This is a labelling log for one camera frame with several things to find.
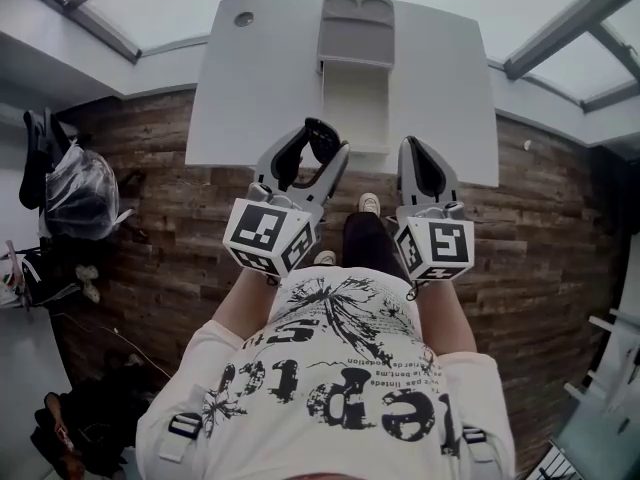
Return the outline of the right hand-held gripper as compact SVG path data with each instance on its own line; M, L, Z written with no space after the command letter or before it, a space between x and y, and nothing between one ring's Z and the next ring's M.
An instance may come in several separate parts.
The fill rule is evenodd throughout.
M399 192L394 242L410 281L453 280L475 263L474 223L457 200L458 178L435 149L407 136L398 154Z

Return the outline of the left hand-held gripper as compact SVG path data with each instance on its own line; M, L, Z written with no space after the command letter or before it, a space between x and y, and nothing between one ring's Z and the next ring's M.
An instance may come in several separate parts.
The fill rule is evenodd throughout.
M350 145L340 143L334 156L307 183L296 181L306 126L285 134L258 159L247 195L235 200L223 245L244 268L274 278L287 277L318 241L317 226L347 167ZM287 192L299 189L300 201Z

